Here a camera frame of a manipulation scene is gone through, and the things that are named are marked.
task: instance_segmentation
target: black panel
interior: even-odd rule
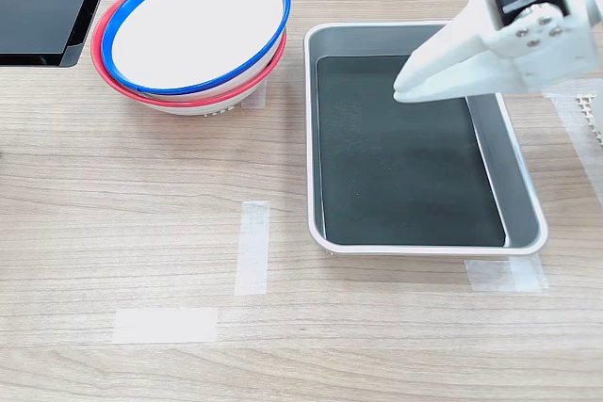
[[[501,247],[505,233],[464,99],[401,105],[404,57],[318,62],[326,238],[340,245]]]
[[[73,66],[99,2],[0,0],[0,66]]]
[[[62,54],[84,0],[0,0],[0,54]]]

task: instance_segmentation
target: silver tray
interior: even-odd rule
[[[321,149],[318,127],[318,62],[324,57],[333,56],[408,56],[443,25],[444,23],[434,22],[324,24],[310,30],[305,37],[308,220],[312,236],[331,253],[509,256],[534,253],[546,243],[548,229],[545,217],[504,102],[498,94],[467,98],[466,105],[487,182],[504,229],[504,241],[500,241],[500,245],[424,245],[406,244],[404,240],[400,240],[399,244],[384,245],[379,240],[356,244],[341,241],[335,243],[329,239],[328,222],[325,222],[323,164],[320,160],[321,153],[325,151]]]

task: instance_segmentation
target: metal tray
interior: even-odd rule
[[[500,95],[390,98],[392,68],[443,25],[325,24],[305,37],[308,219],[331,253],[527,255],[547,240]]]

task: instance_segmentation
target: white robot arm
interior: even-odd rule
[[[603,0],[469,0],[413,52],[395,99],[419,103],[493,92],[531,92],[595,71],[592,27]]]

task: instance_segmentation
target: tray rim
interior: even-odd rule
[[[315,186],[314,186],[314,159],[313,157],[313,132],[312,132],[312,86],[311,86],[311,67],[310,67],[310,40],[320,31],[328,28],[343,27],[405,27],[405,26],[431,26],[445,25],[448,21],[413,21],[396,23],[326,23],[312,27],[303,38],[303,56],[304,56],[304,83],[305,83],[305,129],[306,129],[306,183],[307,183],[307,209],[308,209],[308,228],[310,234],[317,243],[336,255],[423,255],[423,256],[526,256],[539,251],[548,240],[548,225],[542,205],[538,199],[535,185],[530,176],[530,171],[526,164],[524,155],[521,152],[519,141],[513,129],[509,112],[504,104],[500,93],[493,95],[497,99],[498,107],[509,139],[513,145],[513,155],[517,162],[525,188],[530,196],[530,204],[534,210],[536,222],[538,224],[538,234],[536,238],[525,247],[504,248],[504,247],[435,247],[435,246],[389,246],[389,245],[339,245],[323,237],[316,226],[316,216],[314,209]]]

